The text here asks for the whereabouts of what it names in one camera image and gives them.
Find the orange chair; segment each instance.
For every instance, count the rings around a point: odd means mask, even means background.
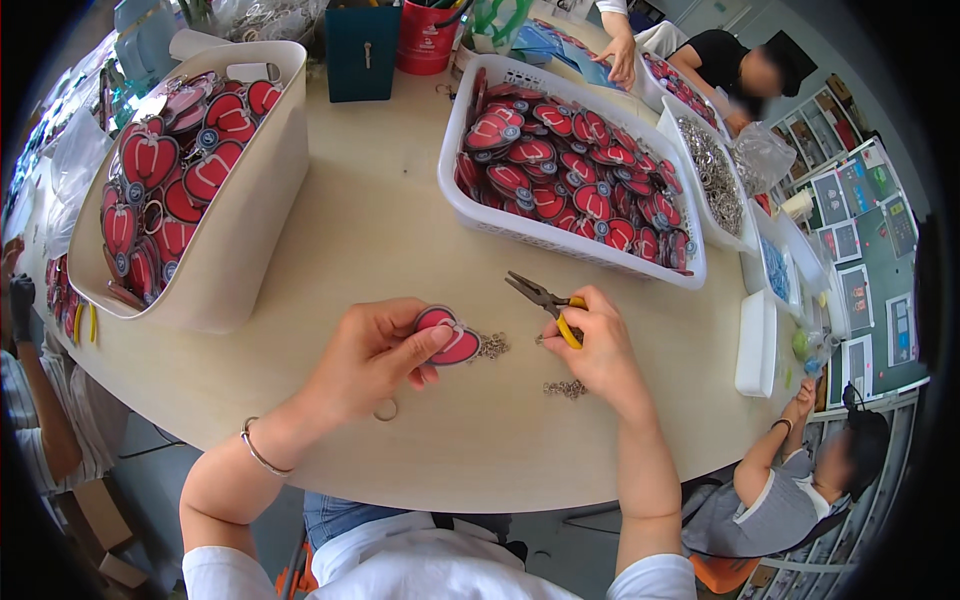
[[[306,560],[302,563],[298,561],[296,570],[294,570],[293,573],[293,580],[291,581],[291,585],[289,587],[290,592],[286,598],[281,598],[280,600],[293,600],[294,593],[298,591],[310,593],[319,587],[317,585],[317,579],[310,571],[310,565],[313,563],[313,550],[310,549],[310,543],[307,541],[303,543],[303,547],[300,549],[300,556],[303,556],[303,552],[306,552]],[[283,594],[283,584],[286,583],[289,571],[290,567],[284,566],[283,572],[276,576],[276,583],[274,587],[276,588],[277,596],[281,596]]]
[[[747,581],[760,559],[719,559],[694,554],[690,562],[697,579],[713,593],[721,594],[733,591]]]

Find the teal pen holder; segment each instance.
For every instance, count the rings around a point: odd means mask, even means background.
[[[401,7],[327,8],[330,102],[390,100]]]

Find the round white table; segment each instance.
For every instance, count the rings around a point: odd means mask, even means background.
[[[592,25],[558,25],[594,51],[609,40]],[[549,68],[583,83],[558,61]],[[737,254],[707,247],[707,282],[689,292],[461,227],[436,182],[451,107],[437,84],[457,85],[446,73],[397,71],[390,101],[337,105],[327,101],[324,78],[308,84],[310,169],[253,314],[239,330],[179,331],[122,323],[101,311],[96,343],[88,341],[84,315],[81,343],[68,346],[70,354],[134,411],[206,449],[298,388],[351,303],[406,295],[442,302],[480,332],[506,332],[511,350],[493,362],[445,369],[441,383],[423,393],[402,386],[394,420],[370,417],[327,436],[291,483],[373,504],[460,513],[613,500],[615,416],[596,396],[543,395],[544,382],[572,376],[535,345],[548,316],[503,282],[510,269],[557,294],[593,283],[621,307],[682,480],[742,458],[797,391],[803,370],[790,352],[794,327],[785,318],[774,397],[747,398],[734,388],[746,297]],[[656,123],[639,100],[591,90]],[[41,178],[20,268],[37,283],[36,311],[67,345],[45,306],[40,246],[53,199],[48,183]]]

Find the hair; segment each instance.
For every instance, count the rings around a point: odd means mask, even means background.
[[[848,424],[845,458],[852,470],[843,491],[856,502],[883,469],[890,443],[890,427],[880,413],[859,410],[856,406],[849,410]]]
[[[780,93],[789,98],[800,93],[800,81],[797,76],[797,66],[790,54],[777,46],[762,44],[757,46],[765,59],[770,61],[780,73]]]

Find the person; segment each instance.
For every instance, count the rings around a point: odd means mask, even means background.
[[[3,330],[19,360],[0,349],[0,392],[34,486],[51,496],[113,467],[130,409],[74,365],[49,332],[37,354],[30,326],[36,288],[29,277],[12,276],[21,252],[19,238],[4,248]]]
[[[684,551],[753,558],[795,546],[818,522],[849,508],[886,460],[890,430],[879,413],[849,409],[848,427],[824,440],[816,468],[802,448],[815,399],[812,379],[783,408],[723,486],[704,485],[684,504]],[[774,467],[778,452],[782,465]]]
[[[583,330],[583,349],[567,346],[556,323],[547,325],[543,344],[618,415],[623,524],[608,598],[692,600],[693,567],[680,554],[680,483],[627,328],[596,288],[574,295],[584,299],[588,311],[567,307],[563,312],[571,326]],[[437,370],[423,362],[453,332],[438,325],[411,335],[426,306],[413,298],[352,306],[300,390],[260,419],[248,420],[249,447],[234,435],[197,461],[180,496],[183,574],[191,600],[276,598],[256,561],[250,523],[276,498],[281,475],[293,470],[318,439],[368,417],[404,378],[418,390],[439,380]],[[315,550],[311,570],[320,588],[310,600],[573,597],[525,573],[522,560],[482,526],[452,518],[438,527],[442,516],[435,521],[429,513],[313,497],[319,500],[312,506],[316,514],[305,520]]]
[[[607,48],[593,61],[600,62],[613,57],[613,69],[607,79],[630,91],[636,81],[634,71],[636,41],[634,30],[627,19],[627,2],[626,0],[596,0],[596,6],[600,11],[604,31],[612,39],[607,44]]]
[[[717,106],[725,103],[716,102],[715,88],[724,90],[732,112],[723,116],[734,136],[762,119],[768,98],[793,97],[800,91],[796,67],[780,48],[764,44],[747,50],[733,34],[719,29],[692,37],[667,62]]]

